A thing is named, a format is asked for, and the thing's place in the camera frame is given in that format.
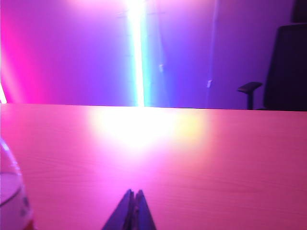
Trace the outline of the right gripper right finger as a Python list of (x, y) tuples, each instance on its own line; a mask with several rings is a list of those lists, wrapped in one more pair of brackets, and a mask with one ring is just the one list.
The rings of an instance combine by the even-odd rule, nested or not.
[(132, 229), (156, 230), (153, 217), (142, 190), (139, 190), (135, 196), (132, 216)]

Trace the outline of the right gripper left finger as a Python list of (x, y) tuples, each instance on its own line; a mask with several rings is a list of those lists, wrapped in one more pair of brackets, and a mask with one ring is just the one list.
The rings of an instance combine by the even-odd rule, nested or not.
[(130, 230), (134, 210), (134, 192), (126, 191), (117, 207), (106, 221), (103, 230)]

